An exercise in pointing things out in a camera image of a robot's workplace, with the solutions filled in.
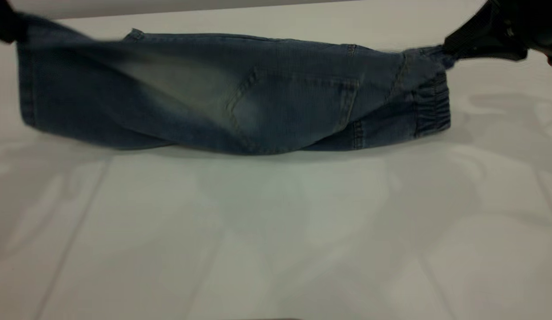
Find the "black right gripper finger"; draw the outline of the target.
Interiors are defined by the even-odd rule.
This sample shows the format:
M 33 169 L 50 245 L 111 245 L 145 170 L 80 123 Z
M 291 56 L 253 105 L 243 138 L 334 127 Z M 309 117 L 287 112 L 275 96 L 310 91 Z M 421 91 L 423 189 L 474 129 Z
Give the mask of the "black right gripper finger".
M 486 2 L 465 24 L 449 34 L 444 52 L 457 59 L 500 57 L 503 24 L 495 2 Z

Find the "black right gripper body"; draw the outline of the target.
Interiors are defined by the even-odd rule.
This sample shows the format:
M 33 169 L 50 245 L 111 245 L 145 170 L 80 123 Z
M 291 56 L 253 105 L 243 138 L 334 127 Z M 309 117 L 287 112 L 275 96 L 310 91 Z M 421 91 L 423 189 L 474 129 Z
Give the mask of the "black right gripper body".
M 497 0 L 513 37 L 541 52 L 552 66 L 552 0 Z

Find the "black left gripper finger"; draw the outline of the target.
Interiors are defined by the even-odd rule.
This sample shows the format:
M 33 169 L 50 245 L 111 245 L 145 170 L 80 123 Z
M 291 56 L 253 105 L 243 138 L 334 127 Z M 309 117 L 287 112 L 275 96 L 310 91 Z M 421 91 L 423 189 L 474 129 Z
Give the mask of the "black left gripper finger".
M 0 41 L 13 43 L 25 40 L 27 24 L 7 0 L 0 0 Z

